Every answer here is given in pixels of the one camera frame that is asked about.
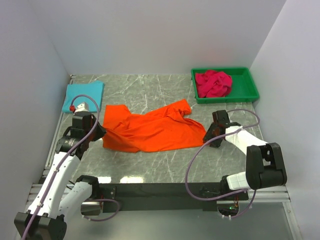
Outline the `orange t shirt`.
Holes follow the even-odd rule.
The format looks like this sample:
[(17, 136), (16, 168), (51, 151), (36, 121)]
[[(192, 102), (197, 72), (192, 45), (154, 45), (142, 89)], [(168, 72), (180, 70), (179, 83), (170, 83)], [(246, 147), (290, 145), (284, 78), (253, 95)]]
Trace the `orange t shirt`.
[(163, 152), (199, 147), (206, 134), (204, 126), (188, 118), (192, 109), (185, 99), (146, 114), (134, 114), (126, 105), (107, 105), (103, 127), (106, 149), (137, 153)]

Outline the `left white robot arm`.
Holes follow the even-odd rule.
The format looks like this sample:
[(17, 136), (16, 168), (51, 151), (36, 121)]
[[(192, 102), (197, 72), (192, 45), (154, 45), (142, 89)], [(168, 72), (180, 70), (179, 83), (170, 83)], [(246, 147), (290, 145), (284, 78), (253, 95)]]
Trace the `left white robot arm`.
[(101, 139), (106, 130), (88, 111), (73, 114), (72, 125), (57, 142), (53, 163), (36, 198), (26, 212), (18, 212), (14, 224), (23, 240), (62, 240), (69, 218), (84, 201), (102, 196), (97, 177), (82, 175), (64, 196), (66, 186), (90, 142)]

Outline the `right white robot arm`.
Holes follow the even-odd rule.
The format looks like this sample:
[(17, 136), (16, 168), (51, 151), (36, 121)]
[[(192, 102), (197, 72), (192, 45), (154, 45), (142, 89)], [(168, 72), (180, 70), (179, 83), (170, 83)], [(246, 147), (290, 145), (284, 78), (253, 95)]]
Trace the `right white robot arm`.
[(212, 118), (213, 122), (203, 137), (204, 145), (218, 148), (222, 141), (226, 141), (246, 157), (245, 171), (222, 177), (219, 187), (222, 198), (230, 200), (243, 190), (259, 190), (287, 183), (282, 149), (278, 143), (268, 143), (255, 137), (245, 126), (232, 122), (226, 110), (214, 111)]

